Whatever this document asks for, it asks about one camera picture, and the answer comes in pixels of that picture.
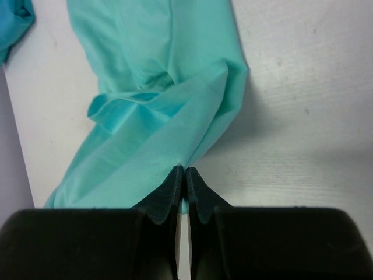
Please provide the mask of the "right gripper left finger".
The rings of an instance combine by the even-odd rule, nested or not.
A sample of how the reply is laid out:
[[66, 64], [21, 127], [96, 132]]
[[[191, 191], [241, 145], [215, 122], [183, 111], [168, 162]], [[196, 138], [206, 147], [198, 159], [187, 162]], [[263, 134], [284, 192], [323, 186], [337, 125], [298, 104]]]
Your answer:
[[2, 279], [177, 279], [181, 166], [129, 209], [24, 209], [1, 227]]

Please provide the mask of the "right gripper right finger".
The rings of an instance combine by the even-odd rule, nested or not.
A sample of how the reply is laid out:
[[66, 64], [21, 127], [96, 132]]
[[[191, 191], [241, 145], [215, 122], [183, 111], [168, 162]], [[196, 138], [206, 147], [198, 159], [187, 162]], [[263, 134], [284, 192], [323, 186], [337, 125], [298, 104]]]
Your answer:
[[192, 279], [371, 279], [372, 257], [344, 211], [238, 207], [190, 167]]

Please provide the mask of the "mint green t shirt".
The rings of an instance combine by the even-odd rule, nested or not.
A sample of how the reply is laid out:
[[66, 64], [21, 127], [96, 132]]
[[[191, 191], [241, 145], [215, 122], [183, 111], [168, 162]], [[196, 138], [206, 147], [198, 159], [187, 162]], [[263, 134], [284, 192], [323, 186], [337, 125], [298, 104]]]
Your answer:
[[130, 208], [238, 114], [247, 65], [229, 1], [68, 1], [98, 79], [84, 140], [46, 208]]

